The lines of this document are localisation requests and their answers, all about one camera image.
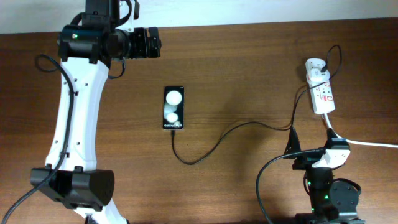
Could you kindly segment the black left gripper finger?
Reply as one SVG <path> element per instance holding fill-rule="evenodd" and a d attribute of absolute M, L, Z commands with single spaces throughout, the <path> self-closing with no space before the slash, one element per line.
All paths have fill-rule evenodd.
<path fill-rule="evenodd" d="M 149 58 L 159 58 L 162 44 L 150 44 Z"/>
<path fill-rule="evenodd" d="M 157 27 L 150 27 L 149 28 L 149 35 L 150 35 L 149 39 L 150 39 L 150 41 L 153 44 L 154 43 L 156 43 L 156 44 L 160 44 L 161 43 L 161 40 L 160 40 L 160 37 L 159 37 L 159 29 Z"/>

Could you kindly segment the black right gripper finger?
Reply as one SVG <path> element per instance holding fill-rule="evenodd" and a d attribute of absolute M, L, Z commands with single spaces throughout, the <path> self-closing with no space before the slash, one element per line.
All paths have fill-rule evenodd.
<path fill-rule="evenodd" d="M 289 138 L 287 141 L 287 145 L 284 151 L 284 155 L 288 155 L 286 159 L 296 159 L 297 157 L 300 157 L 300 155 L 296 154 L 296 152 L 300 152 L 301 147 L 300 147 L 300 141 L 298 134 L 295 130 L 294 127 L 291 127 L 289 129 Z"/>
<path fill-rule="evenodd" d="M 331 128 L 328 128 L 326 131 L 326 134 L 327 134 L 327 140 L 325 143 L 326 148 L 334 148 L 335 146 L 339 145 L 340 139 L 336 135 L 334 130 L 332 130 Z"/>

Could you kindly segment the black smartphone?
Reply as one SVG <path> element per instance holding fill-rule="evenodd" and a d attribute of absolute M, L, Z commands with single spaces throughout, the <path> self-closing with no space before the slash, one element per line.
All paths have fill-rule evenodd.
<path fill-rule="evenodd" d="M 164 130 L 182 130 L 184 128 L 185 90 L 183 86 L 164 87 L 163 122 Z"/>

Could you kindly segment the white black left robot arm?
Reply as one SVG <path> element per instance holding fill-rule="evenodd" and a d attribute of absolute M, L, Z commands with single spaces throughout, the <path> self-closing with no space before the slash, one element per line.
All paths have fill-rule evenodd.
<path fill-rule="evenodd" d="M 62 89 L 55 135 L 44 167 L 30 173 L 36 190 L 86 223 L 126 223 L 113 201 L 114 173 L 96 167 L 96 126 L 110 66 L 160 57 L 158 29 L 128 29 L 126 23 L 139 17 L 139 3 L 126 5 L 121 16 L 119 1 L 87 1 L 59 34 L 55 68 Z"/>

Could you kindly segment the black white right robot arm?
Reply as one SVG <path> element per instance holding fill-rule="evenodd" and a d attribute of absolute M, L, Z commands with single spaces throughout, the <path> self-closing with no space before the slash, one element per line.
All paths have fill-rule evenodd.
<path fill-rule="evenodd" d="M 298 213 L 294 222 L 316 223 L 364 223 L 358 217 L 357 205 L 361 187 L 357 183 L 335 178 L 333 171 L 342 167 L 351 150 L 347 140 L 339 138 L 327 129 L 327 140 L 323 147 L 314 151 L 303 151 L 294 128 L 290 128 L 284 154 L 294 161 L 293 170 L 304 171 L 305 190 L 310 197 L 311 213 Z"/>

